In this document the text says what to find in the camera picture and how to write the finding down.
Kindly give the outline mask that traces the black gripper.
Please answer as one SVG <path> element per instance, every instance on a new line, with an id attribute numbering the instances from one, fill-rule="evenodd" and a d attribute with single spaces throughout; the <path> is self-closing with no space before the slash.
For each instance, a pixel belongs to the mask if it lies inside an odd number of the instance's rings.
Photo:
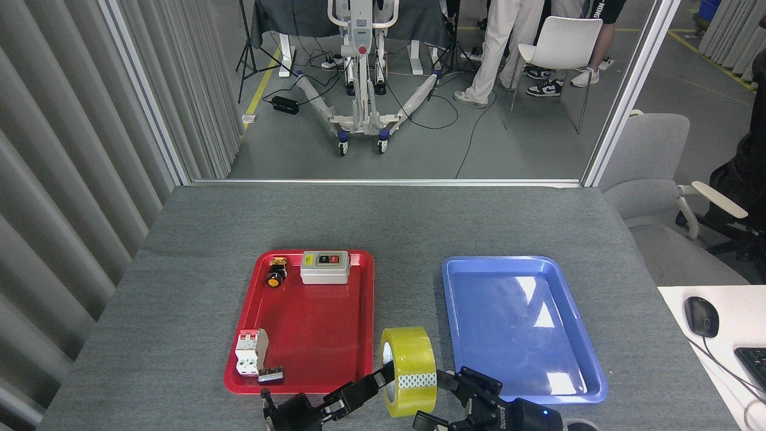
<path id="1" fill-rule="evenodd" d="M 423 410 L 416 413 L 415 430 L 563 430 L 561 414 L 552 408 L 517 398 L 500 399 L 501 382 L 468 366 L 457 371 L 437 370 L 437 386 L 451 392 L 463 406 L 477 398 L 464 420 L 448 422 Z"/>
<path id="2" fill-rule="evenodd" d="M 277 406 L 270 393 L 265 393 L 267 430 L 322 430 L 329 420 L 337 421 L 359 409 L 375 397 L 381 388 L 394 380 L 394 363 L 386 363 L 375 373 L 349 382 L 323 397 L 323 403 L 312 406 L 308 397 L 299 393 Z"/>

